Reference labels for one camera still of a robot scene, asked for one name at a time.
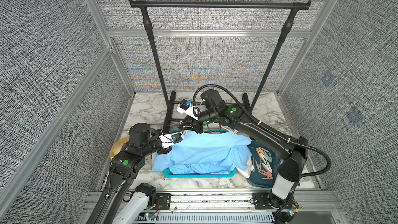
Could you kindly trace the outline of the pink clothes hanger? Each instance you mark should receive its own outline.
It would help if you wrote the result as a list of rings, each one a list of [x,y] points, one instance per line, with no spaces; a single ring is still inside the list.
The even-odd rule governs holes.
[[[220,132],[223,129],[228,130],[222,126],[228,119],[220,116],[221,113],[228,109],[228,103],[224,100],[214,101],[202,98],[202,104],[206,107],[206,110],[200,113],[198,122],[206,125],[211,132]]]

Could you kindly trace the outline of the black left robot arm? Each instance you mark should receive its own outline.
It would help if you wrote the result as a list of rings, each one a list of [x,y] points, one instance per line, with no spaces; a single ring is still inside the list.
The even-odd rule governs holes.
[[[147,123],[135,124],[129,130],[129,141],[117,153],[109,166],[105,188],[91,213],[88,224],[131,224],[146,208],[156,205],[156,189],[140,184],[123,210],[119,207],[144,166],[146,157],[155,152],[171,151],[172,142],[161,129]]]

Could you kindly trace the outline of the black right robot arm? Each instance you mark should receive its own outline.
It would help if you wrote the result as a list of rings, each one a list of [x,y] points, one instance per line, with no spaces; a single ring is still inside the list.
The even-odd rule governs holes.
[[[202,133],[204,126],[217,123],[233,131],[241,132],[271,149],[280,159],[277,176],[270,197],[286,201],[299,184],[307,159],[305,145],[296,138],[283,134],[254,117],[238,100],[228,104],[218,91],[209,89],[201,94],[205,110],[194,100],[182,100],[177,112],[186,117],[180,129]]]

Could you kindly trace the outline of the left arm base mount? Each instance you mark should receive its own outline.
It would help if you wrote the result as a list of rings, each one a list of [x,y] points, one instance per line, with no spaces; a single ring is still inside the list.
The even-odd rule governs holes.
[[[156,193],[153,205],[150,205],[149,210],[169,210],[171,205],[171,196],[172,194],[170,193]]]

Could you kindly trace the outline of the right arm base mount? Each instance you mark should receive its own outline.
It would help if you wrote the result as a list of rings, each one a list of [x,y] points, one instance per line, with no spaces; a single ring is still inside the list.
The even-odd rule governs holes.
[[[274,209],[269,202],[267,192],[254,192],[249,203],[253,204],[257,210]]]

